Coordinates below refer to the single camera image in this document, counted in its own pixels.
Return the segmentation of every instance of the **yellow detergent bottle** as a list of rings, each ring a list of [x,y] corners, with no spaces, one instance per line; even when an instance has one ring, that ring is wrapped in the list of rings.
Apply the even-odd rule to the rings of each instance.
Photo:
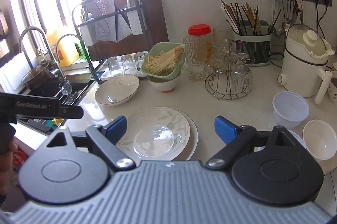
[[[50,44],[50,48],[56,57],[56,43],[65,34],[71,33],[70,29],[66,26],[56,26],[54,28],[49,28],[47,30],[47,40]],[[60,58],[60,66],[71,65],[76,61],[80,55],[76,50],[75,41],[77,40],[74,36],[67,36],[61,40],[57,47],[57,53]]]

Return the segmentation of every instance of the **black metal rack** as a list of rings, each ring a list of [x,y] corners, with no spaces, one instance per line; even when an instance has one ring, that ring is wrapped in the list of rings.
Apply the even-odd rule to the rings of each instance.
[[[80,40],[80,44],[81,44],[81,46],[82,46],[84,55],[85,55],[85,57],[87,58],[87,61],[88,61],[88,64],[89,64],[90,72],[91,72],[93,78],[98,82],[98,84],[101,84],[102,81],[99,79],[99,77],[98,77],[98,75],[97,75],[97,71],[102,67],[102,65],[104,64],[104,62],[106,61],[106,59],[104,59],[104,60],[99,60],[99,65],[98,65],[97,67],[94,67],[94,66],[93,66],[92,61],[91,61],[91,59],[90,59],[90,57],[89,57],[89,54],[88,54],[88,52],[87,52],[87,50],[86,50],[86,48],[85,48],[85,43],[84,43],[84,41],[83,41],[83,39],[82,39],[82,36],[81,36],[81,34],[80,34],[80,27],[85,26],[85,25],[88,25],[88,24],[91,24],[91,23],[95,23],[95,22],[97,22],[97,21],[99,21],[99,20],[103,20],[103,19],[106,19],[106,18],[109,18],[109,17],[112,17],[112,16],[118,16],[119,14],[128,13],[128,12],[130,12],[130,11],[137,10],[138,17],[139,17],[139,22],[140,22],[140,26],[141,26],[142,32],[143,32],[142,35],[144,35],[144,39],[145,39],[145,41],[146,41],[146,44],[148,45],[148,50],[150,50],[150,45],[149,45],[148,38],[147,38],[147,36],[146,36],[146,29],[145,29],[145,25],[144,25],[144,21],[143,21],[143,16],[142,16],[142,11],[141,11],[141,8],[144,9],[144,4],[139,3],[138,0],[134,0],[134,1],[135,1],[135,5],[136,5],[136,6],[134,6],[134,7],[124,8],[124,9],[119,10],[119,11],[117,11],[117,12],[109,13],[109,14],[107,14],[107,15],[102,15],[102,16],[97,17],[97,18],[91,18],[91,19],[89,19],[88,21],[85,21],[85,22],[83,22],[83,23],[77,25],[77,24],[75,23],[75,19],[74,19],[74,12],[75,12],[75,9],[77,9],[79,6],[83,6],[83,7],[84,7],[84,6],[86,6],[87,3],[91,2],[91,1],[95,1],[95,0],[85,0],[85,1],[83,1],[82,3],[80,3],[79,5],[77,5],[77,6],[73,9],[73,11],[72,11],[72,13],[71,13],[71,18],[72,18],[72,22],[73,22],[74,27],[75,27],[76,34],[77,34],[77,36],[78,36],[78,38],[79,38],[79,40]]]

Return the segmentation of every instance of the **white countertop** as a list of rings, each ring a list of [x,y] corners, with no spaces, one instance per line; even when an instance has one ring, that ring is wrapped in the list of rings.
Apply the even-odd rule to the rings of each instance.
[[[273,117],[272,99],[278,92],[285,88],[278,85],[277,75],[281,72],[278,67],[269,64],[267,66],[252,67],[253,90],[246,97],[239,100],[218,100],[207,92],[204,82],[195,83],[188,78],[188,72],[182,71],[181,82],[169,93],[162,93],[154,89],[147,80],[141,80],[139,90],[136,95],[124,104],[117,106],[99,106],[95,101],[95,91],[98,85],[93,88],[79,103],[84,110],[81,120],[67,120],[66,126],[72,131],[85,130],[94,124],[106,125],[119,115],[129,115],[148,107],[166,106],[174,108],[189,115],[195,122],[198,129],[198,146],[192,159],[199,159],[205,163],[210,157],[224,147],[224,143],[214,131],[214,119],[222,115],[237,125],[251,125],[257,130],[271,131],[277,125]],[[305,124],[314,119],[324,120],[337,131],[337,107],[325,95],[323,102],[316,105],[314,97],[306,98],[310,106],[310,115],[298,127],[292,129],[302,136]],[[26,140],[32,145],[32,138],[28,131],[25,134],[19,133],[17,137],[23,143]],[[33,149],[38,147],[45,139],[36,139]],[[321,161],[324,173],[337,167],[337,155],[330,160]]]

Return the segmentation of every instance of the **knife rack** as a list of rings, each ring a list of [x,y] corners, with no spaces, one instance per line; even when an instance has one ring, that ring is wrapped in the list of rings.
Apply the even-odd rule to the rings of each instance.
[[[136,10],[137,13],[138,13],[139,21],[140,21],[140,26],[141,26],[141,29],[142,29],[142,32],[143,32],[143,34],[140,34],[140,35],[143,35],[143,39],[145,40],[146,46],[147,46],[147,48],[146,48],[145,50],[150,51],[150,49],[151,49],[152,46],[153,46],[153,45],[152,45],[152,42],[149,41],[149,38],[148,38],[147,34],[150,35],[151,41],[152,41],[152,35],[151,35],[151,32],[150,32],[150,31],[146,32],[145,24],[144,24],[144,20],[143,20],[143,16],[142,16],[142,8],[143,8],[143,10],[144,10],[144,13],[145,13],[145,8],[144,8],[144,4],[140,3],[139,0],[134,0],[134,1],[135,1],[135,6],[133,6],[133,7],[124,8],[124,9],[121,9],[121,10],[119,10],[119,11],[117,11],[117,12],[109,13],[109,14],[107,14],[107,15],[102,15],[102,16],[99,16],[99,17],[96,17],[96,18],[91,18],[91,19],[89,19],[89,20],[87,20],[87,21],[84,21],[83,23],[76,24],[76,22],[75,22],[75,17],[74,17],[75,10],[78,10],[78,9],[79,9],[79,8],[78,8],[79,6],[85,7],[85,6],[86,6],[89,2],[91,2],[91,1],[95,1],[95,0],[85,0],[85,1],[83,1],[82,3],[80,3],[79,5],[77,5],[77,6],[73,9],[73,11],[72,11],[72,13],[71,13],[71,18],[72,18],[72,22],[73,22],[73,24],[74,24],[74,28],[75,28],[76,34],[77,34],[77,36],[78,36],[78,38],[79,38],[79,40],[80,40],[80,45],[81,45],[81,47],[82,47],[82,49],[83,49],[83,52],[84,52],[85,57],[87,58],[87,61],[88,61],[88,64],[89,64],[89,70],[90,70],[90,72],[91,72],[93,78],[98,82],[98,84],[101,84],[101,83],[103,83],[103,81],[101,81],[101,80],[99,79],[99,77],[98,77],[98,75],[97,75],[97,71],[103,66],[103,64],[105,63],[106,59],[99,59],[99,60],[98,60],[98,61],[99,61],[98,66],[94,67],[93,62],[92,62],[92,60],[90,59],[90,56],[89,56],[89,54],[88,54],[88,52],[87,52],[87,50],[86,50],[86,47],[85,47],[85,43],[84,43],[84,41],[83,41],[83,38],[82,38],[82,36],[81,36],[81,33],[80,33],[80,27],[83,27],[83,26],[85,26],[85,25],[94,24],[95,22],[97,22],[97,21],[99,21],[99,20],[103,20],[103,19],[106,19],[106,18],[109,18],[109,17],[113,17],[113,16],[115,16],[116,19],[117,19],[117,16],[118,16],[119,14],[126,14],[126,13],[128,13],[128,12],[130,12],[130,11]]]

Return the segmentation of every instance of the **human hand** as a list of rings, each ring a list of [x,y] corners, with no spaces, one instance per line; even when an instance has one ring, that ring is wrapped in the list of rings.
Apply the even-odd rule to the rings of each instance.
[[[8,144],[8,151],[0,155],[0,195],[6,195],[11,177],[13,152],[17,150],[17,142],[13,138]]]

